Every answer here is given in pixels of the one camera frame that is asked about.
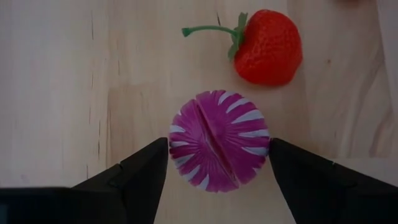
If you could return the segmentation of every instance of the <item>white stripe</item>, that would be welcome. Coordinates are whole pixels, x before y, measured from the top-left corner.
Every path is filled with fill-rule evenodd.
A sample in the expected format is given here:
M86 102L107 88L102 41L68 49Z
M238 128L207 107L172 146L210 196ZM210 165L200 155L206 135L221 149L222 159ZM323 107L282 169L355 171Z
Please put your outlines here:
M175 142L170 142L170 147L180 147L180 146L187 146L189 143L185 141L175 141Z
M246 152L257 155L257 156L265 156L267 154L266 147L242 147Z
M267 129L262 129L257 131L249 131L246 133L239 133L238 135L246 138L269 137L269 132Z
M197 185L197 187L199 189L206 190L207 185L209 185L209 180L210 180L210 178L209 178L209 175L207 174L207 176L200 182L199 185Z
M178 125L170 125L170 133L184 133L185 129L181 128Z
M252 110L236 118L236 120L232 121L232 124L240 123L243 121L253 121L256 119L264 119L264 116L261 114L259 110Z
M243 105L246 103L249 103L250 101L246 98L241 98L239 99L237 102L231 104L231 106L228 107L228 109L226 110L227 113L229 113L231 110L235 109L237 106L239 105Z
M224 102L225 99L227 99L228 97L232 96L233 94L235 94L234 92L230 92L230 91L226 91L225 93L223 93L220 98L218 99L218 104L222 104Z
M182 177L185 180L190 181L199 172L199 169L200 169L200 165L195 167L191 172L189 172L189 174L185 174Z
M180 166L184 165L188 160L190 160L193 155L194 154L190 154L190 155L187 155L187 156L182 156L182 157L174 159L175 166L177 168L180 168Z

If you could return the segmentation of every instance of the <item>wooden surface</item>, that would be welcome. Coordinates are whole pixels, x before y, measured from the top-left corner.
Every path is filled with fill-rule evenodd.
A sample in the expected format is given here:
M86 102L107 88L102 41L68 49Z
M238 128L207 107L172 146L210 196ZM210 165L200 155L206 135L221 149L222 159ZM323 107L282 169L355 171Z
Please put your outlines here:
M261 8L302 36L303 64L281 88L240 79L228 35L180 33ZM398 184L373 0L1 0L0 29L2 187L77 184L166 136L187 100L215 89L257 104L273 136ZM190 186L170 163L156 223L264 222L294 222L269 163L230 194Z
M390 93L394 116L398 117L398 24L395 22L398 11L398 1L377 0L379 22L386 57L386 70L389 78Z

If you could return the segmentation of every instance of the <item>black object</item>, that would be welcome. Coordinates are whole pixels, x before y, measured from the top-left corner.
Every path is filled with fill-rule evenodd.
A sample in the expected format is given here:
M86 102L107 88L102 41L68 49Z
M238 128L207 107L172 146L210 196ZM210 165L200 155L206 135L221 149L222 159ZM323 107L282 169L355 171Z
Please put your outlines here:
M160 138L71 189L1 189L0 224L153 223L167 150ZM280 139L269 157L297 224L398 223L397 187Z
M398 223L398 188L280 139L269 158L297 224Z
M1 189L0 224L153 223L167 158L160 138L71 189Z

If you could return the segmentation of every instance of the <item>purple and white ball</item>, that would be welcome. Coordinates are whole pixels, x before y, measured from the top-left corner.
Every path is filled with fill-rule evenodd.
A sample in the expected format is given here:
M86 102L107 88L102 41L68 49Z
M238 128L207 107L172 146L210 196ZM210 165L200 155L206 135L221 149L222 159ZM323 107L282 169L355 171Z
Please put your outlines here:
M185 179L209 192L228 192L256 176L266 161L270 137L253 103L217 90L182 106L169 140L170 155Z

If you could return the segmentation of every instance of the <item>red object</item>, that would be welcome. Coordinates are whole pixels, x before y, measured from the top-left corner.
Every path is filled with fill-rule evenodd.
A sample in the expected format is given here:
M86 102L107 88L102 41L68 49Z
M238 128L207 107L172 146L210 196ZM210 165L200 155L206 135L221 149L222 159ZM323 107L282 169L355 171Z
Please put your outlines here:
M239 15L234 29L220 26L184 28L184 36L197 30L216 29L229 32L234 44L228 52L238 74L255 84L288 84L302 62L302 45L295 24L285 15L257 11L246 25L247 14Z

